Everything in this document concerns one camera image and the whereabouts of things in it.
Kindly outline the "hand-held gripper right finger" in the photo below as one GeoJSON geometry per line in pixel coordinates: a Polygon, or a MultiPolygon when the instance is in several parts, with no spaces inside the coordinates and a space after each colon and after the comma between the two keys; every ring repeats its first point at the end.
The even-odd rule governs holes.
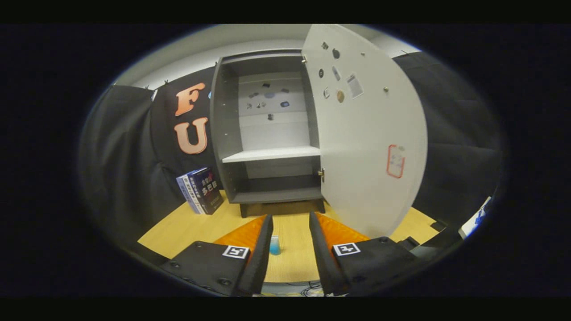
{"type": "Polygon", "coordinates": [[[369,239],[322,213],[309,229],[324,294],[368,296],[404,278],[420,258],[387,236],[369,239]]]}

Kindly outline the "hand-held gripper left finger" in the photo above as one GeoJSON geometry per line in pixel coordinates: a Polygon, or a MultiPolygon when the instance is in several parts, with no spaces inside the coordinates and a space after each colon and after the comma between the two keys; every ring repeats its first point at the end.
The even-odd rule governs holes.
{"type": "Polygon", "coordinates": [[[260,294],[269,264],[273,216],[265,214],[214,242],[197,240],[161,269],[221,296],[260,294]]]}

